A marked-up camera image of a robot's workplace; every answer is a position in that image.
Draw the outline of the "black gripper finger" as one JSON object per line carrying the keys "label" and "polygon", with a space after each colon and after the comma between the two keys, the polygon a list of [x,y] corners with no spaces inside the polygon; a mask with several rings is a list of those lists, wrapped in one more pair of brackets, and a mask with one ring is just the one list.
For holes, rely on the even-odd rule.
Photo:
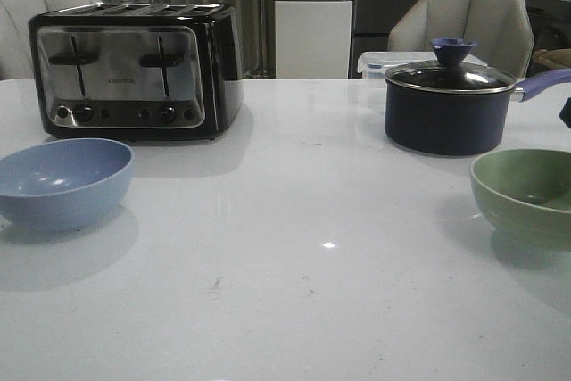
{"label": "black gripper finger", "polygon": [[568,98],[561,108],[559,118],[568,128],[571,128],[571,98]]}

